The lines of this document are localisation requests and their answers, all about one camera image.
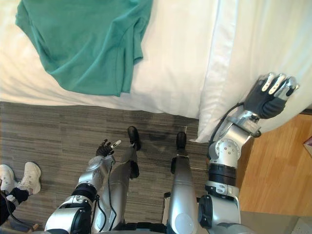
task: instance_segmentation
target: white bedsheet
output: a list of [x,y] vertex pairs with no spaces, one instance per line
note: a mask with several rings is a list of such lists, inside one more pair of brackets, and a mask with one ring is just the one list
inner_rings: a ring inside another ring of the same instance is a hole
[[154,0],[130,94],[78,94],[48,75],[14,24],[19,0],[0,0],[0,100],[35,105],[94,105],[199,118],[207,142],[219,118],[242,101],[259,74],[284,72],[301,88],[278,127],[312,103],[312,1]]

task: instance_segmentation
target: black cable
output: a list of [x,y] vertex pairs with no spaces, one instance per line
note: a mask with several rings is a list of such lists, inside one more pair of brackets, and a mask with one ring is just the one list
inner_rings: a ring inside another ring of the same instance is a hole
[[17,219],[17,218],[12,214],[11,207],[10,207],[10,204],[9,204],[9,202],[8,202],[8,199],[6,198],[6,195],[5,195],[3,192],[1,192],[1,191],[0,191],[0,193],[1,193],[1,196],[2,196],[2,197],[4,198],[4,200],[5,200],[5,205],[6,205],[7,209],[8,209],[8,212],[10,213],[10,216],[14,219],[14,221],[16,221],[17,223],[20,223],[21,225],[23,225],[23,226],[25,226],[25,227],[31,229],[31,231],[33,232],[33,231],[34,231],[33,225],[31,225],[31,224],[29,224],[29,223],[26,223],[26,222],[23,222],[23,221],[20,221],[19,219]]
[[237,108],[237,107],[239,107],[239,106],[241,106],[241,105],[243,105],[243,104],[244,104],[244,103],[241,102],[241,103],[238,103],[238,104],[236,104],[235,106],[231,107],[231,108],[224,114],[224,116],[222,117],[222,119],[220,119],[219,123],[218,123],[218,124],[216,125],[216,127],[214,128],[214,131],[213,131],[213,133],[211,134],[210,140],[208,141],[208,154],[207,154],[208,157],[209,157],[209,147],[213,144],[213,142],[214,142],[214,137],[215,137],[217,131],[219,130],[221,124],[224,122],[224,120],[226,119],[226,117],[228,116],[228,114],[229,114],[232,110],[234,110],[235,108]]
[[94,207],[93,207],[93,215],[92,215],[92,221],[91,221],[91,226],[90,226],[90,234],[91,234],[91,230],[92,230],[92,225],[93,225],[93,221],[94,221],[94,216],[95,216],[95,214],[96,214],[97,202],[98,202],[98,200],[95,201]]
[[106,224],[106,213],[104,212],[104,210],[102,210],[102,208],[100,207],[100,205],[99,205],[99,196],[97,195],[96,196],[96,199],[97,199],[97,207],[99,208],[99,210],[102,212],[102,214],[104,215],[104,218],[105,218],[105,221],[104,221],[104,223],[103,223],[103,225],[102,225],[102,227],[101,227],[101,229],[99,230],[99,233],[103,230],[103,228],[105,227],[105,224]]
[[112,202],[111,202],[111,189],[110,189],[110,184],[109,184],[109,178],[110,178],[110,175],[111,175],[112,167],[113,167],[113,162],[112,162],[111,168],[109,169],[109,172],[108,172],[108,197],[109,197],[109,205],[110,205],[112,211],[114,212],[115,217],[114,217],[114,219],[112,221],[112,224],[111,224],[111,227],[109,228],[109,231],[112,230],[113,224],[114,224],[116,216],[117,216],[116,211],[114,210],[114,208],[112,206]]

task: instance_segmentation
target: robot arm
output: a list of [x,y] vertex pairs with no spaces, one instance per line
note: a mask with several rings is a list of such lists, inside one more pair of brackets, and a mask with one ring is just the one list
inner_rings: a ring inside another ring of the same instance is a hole
[[97,156],[89,161],[86,171],[80,176],[78,184],[68,198],[49,217],[45,231],[51,234],[89,233],[91,228],[91,210],[98,190],[110,167],[115,163],[112,150],[121,141],[105,145],[103,141],[97,150]]
[[209,146],[207,195],[200,199],[198,221],[210,233],[227,233],[230,225],[222,223],[240,224],[239,189],[235,184],[241,149],[252,137],[261,135],[258,121],[280,114],[297,88],[294,77],[274,73],[261,76],[246,97],[242,112],[228,118],[218,140]]

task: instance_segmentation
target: white sneaker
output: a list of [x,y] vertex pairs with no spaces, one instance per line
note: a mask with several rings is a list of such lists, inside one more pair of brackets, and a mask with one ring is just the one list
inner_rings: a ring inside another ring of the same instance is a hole
[[18,185],[21,190],[27,190],[29,195],[39,193],[41,170],[39,166],[33,162],[25,163],[24,177]]
[[2,180],[0,189],[4,191],[6,195],[18,185],[14,179],[14,172],[8,165],[0,165],[0,179]]

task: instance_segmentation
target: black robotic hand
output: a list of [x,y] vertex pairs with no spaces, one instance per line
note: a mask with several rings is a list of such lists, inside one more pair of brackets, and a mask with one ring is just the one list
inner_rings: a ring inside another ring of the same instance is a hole
[[116,148],[120,143],[121,140],[116,141],[114,144],[110,142],[106,143],[107,139],[105,139],[101,145],[98,147],[96,156],[103,156],[106,157],[108,155],[112,155],[114,153],[113,149]]
[[295,77],[269,73],[260,76],[244,102],[244,108],[259,118],[272,118],[280,114],[286,101],[298,89]]

